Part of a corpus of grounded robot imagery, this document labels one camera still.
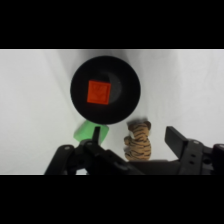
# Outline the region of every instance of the red square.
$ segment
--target red square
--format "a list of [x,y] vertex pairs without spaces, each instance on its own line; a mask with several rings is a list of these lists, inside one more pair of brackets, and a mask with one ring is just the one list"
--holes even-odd
[[109,104],[111,84],[89,81],[88,103]]

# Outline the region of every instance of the black disc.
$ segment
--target black disc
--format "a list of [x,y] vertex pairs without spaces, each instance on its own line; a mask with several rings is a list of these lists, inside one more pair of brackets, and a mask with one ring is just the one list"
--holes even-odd
[[[109,105],[87,103],[90,80],[111,83]],[[71,97],[77,111],[97,124],[115,124],[135,110],[141,95],[137,74],[126,62],[109,56],[85,62],[75,73]]]

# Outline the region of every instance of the white wall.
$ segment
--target white wall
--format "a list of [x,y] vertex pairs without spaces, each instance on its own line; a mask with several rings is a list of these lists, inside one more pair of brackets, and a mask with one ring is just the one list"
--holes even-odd
[[224,142],[224,50],[0,50],[0,174],[43,174],[56,149],[77,142],[84,119],[70,100],[70,82],[87,59],[113,55],[139,75],[135,112],[110,126],[103,143],[124,158],[126,122],[152,122],[152,159],[176,157],[166,126],[207,146]]

